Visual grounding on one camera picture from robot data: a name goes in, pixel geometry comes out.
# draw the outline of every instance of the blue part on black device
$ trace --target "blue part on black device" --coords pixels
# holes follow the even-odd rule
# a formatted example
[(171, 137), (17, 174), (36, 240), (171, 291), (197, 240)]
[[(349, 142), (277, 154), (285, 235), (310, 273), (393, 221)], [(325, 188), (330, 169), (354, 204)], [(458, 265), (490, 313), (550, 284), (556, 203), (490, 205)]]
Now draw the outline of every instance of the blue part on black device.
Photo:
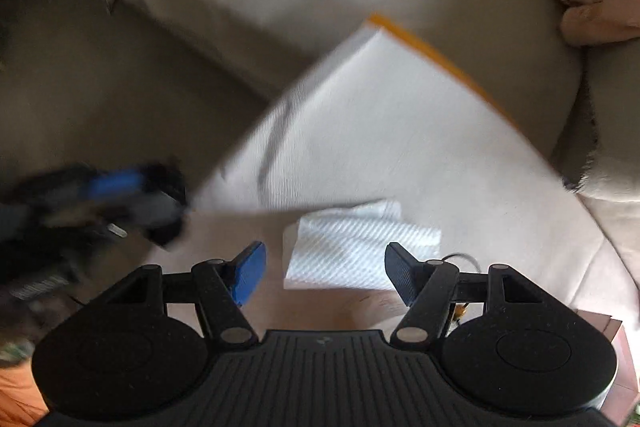
[(98, 176), (89, 182), (86, 198), (88, 200), (99, 200), (114, 196), (124, 196), (140, 190), (144, 181), (145, 177), (137, 169), (126, 169)]
[(267, 266), (267, 249), (264, 243), (254, 243), (249, 248), (252, 251), (236, 266), (236, 281), (230, 289), (238, 306), (243, 306), (249, 300)]

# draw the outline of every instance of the paper towel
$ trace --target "paper towel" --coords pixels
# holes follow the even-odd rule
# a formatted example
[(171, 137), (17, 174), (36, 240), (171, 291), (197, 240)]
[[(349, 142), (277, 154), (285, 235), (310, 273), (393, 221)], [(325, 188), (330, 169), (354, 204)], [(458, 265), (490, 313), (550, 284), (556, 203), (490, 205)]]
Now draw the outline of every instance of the paper towel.
[(400, 203), (393, 200), (303, 216), (284, 232), (284, 287), (394, 289), (385, 272), (389, 243), (400, 243), (419, 261), (440, 253), (440, 230), (401, 217)]

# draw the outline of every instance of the ribbed black surface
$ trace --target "ribbed black surface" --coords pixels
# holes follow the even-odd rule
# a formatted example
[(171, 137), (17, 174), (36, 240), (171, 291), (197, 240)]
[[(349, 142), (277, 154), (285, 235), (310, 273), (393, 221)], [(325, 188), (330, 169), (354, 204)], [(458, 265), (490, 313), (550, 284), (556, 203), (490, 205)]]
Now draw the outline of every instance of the ribbed black surface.
[(273, 331), (223, 355), (188, 397), (145, 418), (87, 422), (56, 413), (38, 425), (130, 427), (609, 427), (591, 410), (527, 421), (483, 410), (450, 388), (429, 356), (388, 346), (377, 331)]

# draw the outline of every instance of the black device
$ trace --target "black device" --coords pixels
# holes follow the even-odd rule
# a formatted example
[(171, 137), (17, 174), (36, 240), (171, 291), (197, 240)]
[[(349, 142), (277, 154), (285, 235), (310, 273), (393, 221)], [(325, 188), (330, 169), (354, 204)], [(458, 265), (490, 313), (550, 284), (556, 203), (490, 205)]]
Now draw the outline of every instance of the black device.
[(21, 181), (0, 198), (0, 306), (78, 282), (130, 227), (164, 246), (182, 230), (186, 208), (184, 179), (171, 163), (118, 171), (73, 165)]
[[(268, 331), (239, 305), (266, 264), (254, 243), (191, 272), (144, 266), (44, 338), (33, 372), (57, 426), (605, 427), (606, 338), (507, 265), (460, 273), (397, 243), (386, 272), (410, 306), (381, 331)], [(456, 303), (484, 314), (447, 334)], [(166, 315), (194, 304), (203, 337)]]

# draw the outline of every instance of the floor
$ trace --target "floor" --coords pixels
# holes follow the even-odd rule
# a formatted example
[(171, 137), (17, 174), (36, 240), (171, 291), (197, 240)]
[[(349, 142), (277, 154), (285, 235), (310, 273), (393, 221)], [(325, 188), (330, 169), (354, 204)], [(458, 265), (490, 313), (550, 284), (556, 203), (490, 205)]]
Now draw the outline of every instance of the floor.
[[(266, 102), (120, 4), (0, 0), (0, 179), (88, 162), (116, 168), (175, 155), (195, 188)], [(97, 263), (88, 297), (137, 266), (132, 236)]]

